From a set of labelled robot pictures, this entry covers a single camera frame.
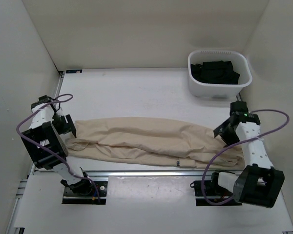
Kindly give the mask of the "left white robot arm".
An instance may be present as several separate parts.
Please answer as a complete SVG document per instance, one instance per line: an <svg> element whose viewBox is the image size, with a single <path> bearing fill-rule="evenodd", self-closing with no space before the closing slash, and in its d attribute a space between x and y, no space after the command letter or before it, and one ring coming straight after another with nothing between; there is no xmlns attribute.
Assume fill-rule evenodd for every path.
<svg viewBox="0 0 293 234"><path fill-rule="evenodd" d="M34 116L29 129L17 132L38 169L57 172L61 184L77 195L90 195L93 184L82 168L69 166L65 141L76 137L76 128L70 115L64 115L58 100L47 95L31 104Z"/></svg>

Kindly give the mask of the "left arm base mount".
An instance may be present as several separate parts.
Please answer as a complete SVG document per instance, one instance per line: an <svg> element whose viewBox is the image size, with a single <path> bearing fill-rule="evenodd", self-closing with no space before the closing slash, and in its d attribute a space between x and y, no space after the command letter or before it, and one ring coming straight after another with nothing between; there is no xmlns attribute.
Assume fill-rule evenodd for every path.
<svg viewBox="0 0 293 234"><path fill-rule="evenodd" d="M108 181L95 181L96 189L88 180L81 180L72 185L62 179L64 186L62 204L70 205L105 205L108 190Z"/></svg>

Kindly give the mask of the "beige trousers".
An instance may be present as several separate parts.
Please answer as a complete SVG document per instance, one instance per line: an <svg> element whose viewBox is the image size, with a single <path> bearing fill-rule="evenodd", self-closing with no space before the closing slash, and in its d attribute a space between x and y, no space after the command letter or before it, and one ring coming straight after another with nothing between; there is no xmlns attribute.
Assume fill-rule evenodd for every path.
<svg viewBox="0 0 293 234"><path fill-rule="evenodd" d="M210 128L164 118L77 120L75 127L69 154L107 162L205 168L225 145Z"/></svg>

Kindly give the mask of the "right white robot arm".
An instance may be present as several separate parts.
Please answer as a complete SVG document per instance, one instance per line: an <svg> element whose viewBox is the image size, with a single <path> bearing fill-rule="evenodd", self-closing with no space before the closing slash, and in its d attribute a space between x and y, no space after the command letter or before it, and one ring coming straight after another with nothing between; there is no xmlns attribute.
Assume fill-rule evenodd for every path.
<svg viewBox="0 0 293 234"><path fill-rule="evenodd" d="M213 131L226 146L241 143L245 168L240 175L225 171L212 174L209 188L215 195L229 192L238 203L272 208L285 180L284 173L274 168L263 141L260 120L244 101L230 104L230 116Z"/></svg>

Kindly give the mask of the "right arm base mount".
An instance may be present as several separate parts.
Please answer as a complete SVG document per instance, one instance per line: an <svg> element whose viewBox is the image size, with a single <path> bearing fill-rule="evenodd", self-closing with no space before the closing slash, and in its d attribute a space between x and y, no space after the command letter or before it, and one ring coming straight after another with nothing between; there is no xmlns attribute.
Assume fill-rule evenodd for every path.
<svg viewBox="0 0 293 234"><path fill-rule="evenodd" d="M195 201L196 201L197 207L210 206L210 204L203 197L200 180L193 181L189 186L192 189L194 189ZM232 193L226 189L220 188L219 190L215 190L214 188L212 188L212 184L210 180L205 180L205 193L206 193L206 197L211 202L214 202L214 203L221 203L222 201L232 196Z"/></svg>

